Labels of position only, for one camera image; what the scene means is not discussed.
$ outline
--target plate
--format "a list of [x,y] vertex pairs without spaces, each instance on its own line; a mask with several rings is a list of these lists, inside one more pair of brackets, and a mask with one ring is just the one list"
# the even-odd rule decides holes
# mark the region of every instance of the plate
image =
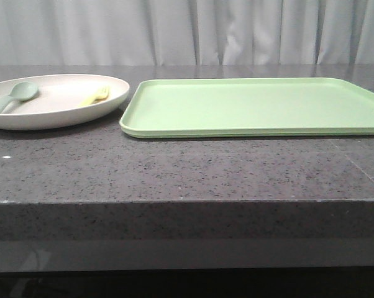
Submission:
[[151,80],[120,125],[138,138],[374,135],[374,93],[333,78]]
[[[0,97],[23,81],[38,84],[39,95],[27,102],[12,102],[0,114],[0,129],[40,130],[80,124],[117,109],[129,93],[122,79],[96,74],[51,74],[0,82]],[[103,85],[110,87],[105,101],[86,107],[78,104]]]

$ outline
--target rectangular tray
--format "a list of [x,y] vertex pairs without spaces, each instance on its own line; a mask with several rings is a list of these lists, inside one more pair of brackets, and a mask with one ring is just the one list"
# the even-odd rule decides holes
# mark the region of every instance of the rectangular tray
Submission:
[[333,78],[151,80],[120,125],[138,138],[374,135],[374,93]]

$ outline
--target gray spoon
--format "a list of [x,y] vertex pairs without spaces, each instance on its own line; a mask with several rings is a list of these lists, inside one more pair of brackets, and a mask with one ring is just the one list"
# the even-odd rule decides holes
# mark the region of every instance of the gray spoon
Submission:
[[0,98],[0,113],[12,101],[28,101],[38,93],[38,85],[31,82],[21,82],[16,84],[11,93]]

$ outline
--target yellow fork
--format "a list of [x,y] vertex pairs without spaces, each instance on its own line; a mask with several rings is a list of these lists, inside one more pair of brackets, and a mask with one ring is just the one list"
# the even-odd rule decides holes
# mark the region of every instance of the yellow fork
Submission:
[[78,107],[89,106],[95,101],[104,100],[108,97],[109,92],[110,92],[110,87],[103,86],[99,88],[95,93],[93,93],[92,95],[84,99],[82,102],[80,102],[80,104],[78,104]]

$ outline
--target white curtain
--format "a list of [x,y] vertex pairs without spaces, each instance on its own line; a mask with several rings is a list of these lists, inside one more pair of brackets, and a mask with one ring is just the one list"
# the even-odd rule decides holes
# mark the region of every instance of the white curtain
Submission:
[[374,63],[374,0],[0,0],[0,65]]

